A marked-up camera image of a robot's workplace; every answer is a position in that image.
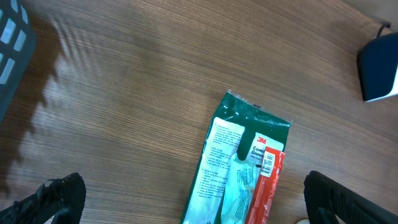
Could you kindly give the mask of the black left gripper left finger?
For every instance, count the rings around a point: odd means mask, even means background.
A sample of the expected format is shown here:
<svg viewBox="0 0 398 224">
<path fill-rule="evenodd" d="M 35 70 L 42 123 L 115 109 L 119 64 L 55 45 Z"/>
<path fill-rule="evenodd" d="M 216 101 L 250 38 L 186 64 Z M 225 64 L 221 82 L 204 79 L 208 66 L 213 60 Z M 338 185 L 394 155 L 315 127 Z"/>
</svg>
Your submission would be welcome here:
<svg viewBox="0 0 398 224">
<path fill-rule="evenodd" d="M 1 211 L 1 223 L 79 224 L 86 199 L 82 176 L 75 172 L 62 179 L 51 179 L 51 184 L 41 185 L 34 194 Z"/>
</svg>

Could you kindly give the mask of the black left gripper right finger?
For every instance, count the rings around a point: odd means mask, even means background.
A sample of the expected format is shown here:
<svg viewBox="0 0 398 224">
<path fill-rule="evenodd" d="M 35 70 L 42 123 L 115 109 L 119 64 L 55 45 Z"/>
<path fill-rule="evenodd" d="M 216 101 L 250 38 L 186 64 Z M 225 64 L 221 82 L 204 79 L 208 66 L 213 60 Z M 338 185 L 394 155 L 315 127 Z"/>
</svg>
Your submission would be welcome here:
<svg viewBox="0 0 398 224">
<path fill-rule="evenodd" d="M 310 224 L 397 224 L 397 215 L 315 170 L 303 193 Z"/>
</svg>

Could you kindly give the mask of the red sachet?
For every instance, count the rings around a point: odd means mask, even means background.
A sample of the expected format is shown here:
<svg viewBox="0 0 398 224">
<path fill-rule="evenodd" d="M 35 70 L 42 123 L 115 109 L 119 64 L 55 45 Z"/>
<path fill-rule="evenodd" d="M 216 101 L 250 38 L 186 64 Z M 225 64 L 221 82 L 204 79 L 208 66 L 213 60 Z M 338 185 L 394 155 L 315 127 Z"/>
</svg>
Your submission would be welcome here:
<svg viewBox="0 0 398 224">
<path fill-rule="evenodd" d="M 271 211 L 285 153 L 266 147 L 261 172 L 245 224 L 266 224 Z"/>
</svg>

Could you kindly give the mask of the light green sachet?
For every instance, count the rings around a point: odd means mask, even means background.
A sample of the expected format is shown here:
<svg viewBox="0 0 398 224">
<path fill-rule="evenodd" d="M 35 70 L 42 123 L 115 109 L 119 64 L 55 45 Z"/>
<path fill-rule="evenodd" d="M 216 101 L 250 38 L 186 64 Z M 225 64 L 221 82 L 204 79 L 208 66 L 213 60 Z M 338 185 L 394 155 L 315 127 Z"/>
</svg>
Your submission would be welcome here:
<svg viewBox="0 0 398 224">
<path fill-rule="evenodd" d="M 243 224 L 256 188 L 258 168 L 232 155 L 221 209 L 222 224 Z"/>
</svg>

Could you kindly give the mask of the green glove package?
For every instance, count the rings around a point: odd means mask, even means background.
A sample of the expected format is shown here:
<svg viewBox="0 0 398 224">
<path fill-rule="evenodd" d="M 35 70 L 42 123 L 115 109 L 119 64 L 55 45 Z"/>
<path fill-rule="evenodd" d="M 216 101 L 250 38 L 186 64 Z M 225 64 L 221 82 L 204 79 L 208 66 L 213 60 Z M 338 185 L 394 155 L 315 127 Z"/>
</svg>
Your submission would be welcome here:
<svg viewBox="0 0 398 224">
<path fill-rule="evenodd" d="M 259 178 L 266 147 L 284 151 L 290 126 L 228 91 L 209 126 L 181 223 L 221 223 L 232 155 L 255 163 Z"/>
</svg>

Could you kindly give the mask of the green lid jar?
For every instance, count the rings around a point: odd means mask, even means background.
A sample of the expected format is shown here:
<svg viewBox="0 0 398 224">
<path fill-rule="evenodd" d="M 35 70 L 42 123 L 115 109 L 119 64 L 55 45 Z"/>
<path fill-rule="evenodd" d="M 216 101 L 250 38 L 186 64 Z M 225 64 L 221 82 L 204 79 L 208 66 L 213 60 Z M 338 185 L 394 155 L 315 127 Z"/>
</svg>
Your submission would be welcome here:
<svg viewBox="0 0 398 224">
<path fill-rule="evenodd" d="M 299 220 L 296 224 L 310 224 L 309 219 Z"/>
</svg>

